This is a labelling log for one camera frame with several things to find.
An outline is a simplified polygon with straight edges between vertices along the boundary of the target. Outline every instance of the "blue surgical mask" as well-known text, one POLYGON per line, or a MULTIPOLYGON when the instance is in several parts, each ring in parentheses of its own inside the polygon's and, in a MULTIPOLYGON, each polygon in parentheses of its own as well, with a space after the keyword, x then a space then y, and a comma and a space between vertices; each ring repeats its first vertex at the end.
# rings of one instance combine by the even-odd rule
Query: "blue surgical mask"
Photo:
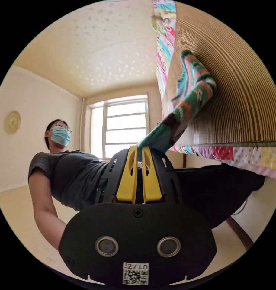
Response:
POLYGON ((71 133, 64 127, 55 126, 52 128, 53 134, 51 136, 52 141, 67 146, 71 141, 71 133))

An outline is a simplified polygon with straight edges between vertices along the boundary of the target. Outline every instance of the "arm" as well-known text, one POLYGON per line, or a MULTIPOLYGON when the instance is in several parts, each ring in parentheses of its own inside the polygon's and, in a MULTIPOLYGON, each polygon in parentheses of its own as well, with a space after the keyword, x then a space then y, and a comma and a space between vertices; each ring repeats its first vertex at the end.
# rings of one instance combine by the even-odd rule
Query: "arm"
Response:
POLYGON ((50 180, 42 170, 36 170, 28 180, 34 219, 44 238, 58 250, 66 224, 57 216, 53 204, 50 180))

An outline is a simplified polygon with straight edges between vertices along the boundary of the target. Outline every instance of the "window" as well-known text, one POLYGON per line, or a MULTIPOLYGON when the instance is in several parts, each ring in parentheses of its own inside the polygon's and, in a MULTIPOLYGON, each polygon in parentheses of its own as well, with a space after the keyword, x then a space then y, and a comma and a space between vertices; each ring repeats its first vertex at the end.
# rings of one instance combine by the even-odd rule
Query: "window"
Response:
POLYGON ((110 160, 149 133, 147 95, 124 97, 91 106, 90 150, 110 160))

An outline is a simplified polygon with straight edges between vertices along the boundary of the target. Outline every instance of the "gold round plaque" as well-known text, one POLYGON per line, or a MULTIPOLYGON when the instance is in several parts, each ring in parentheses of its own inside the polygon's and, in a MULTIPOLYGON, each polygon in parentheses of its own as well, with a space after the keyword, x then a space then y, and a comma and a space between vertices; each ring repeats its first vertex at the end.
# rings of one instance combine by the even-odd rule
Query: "gold round plaque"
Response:
POLYGON ((20 127, 21 117, 17 111, 9 113, 5 120, 5 130, 9 134, 14 134, 20 127))

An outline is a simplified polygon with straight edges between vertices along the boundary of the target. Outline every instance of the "qr code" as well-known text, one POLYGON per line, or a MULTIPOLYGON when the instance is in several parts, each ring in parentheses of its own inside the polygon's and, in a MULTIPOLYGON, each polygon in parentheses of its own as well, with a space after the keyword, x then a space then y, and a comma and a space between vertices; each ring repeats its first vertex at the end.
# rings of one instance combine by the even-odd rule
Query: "qr code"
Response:
POLYGON ((149 278, 148 264, 124 263, 123 284, 148 285, 148 278, 149 278))

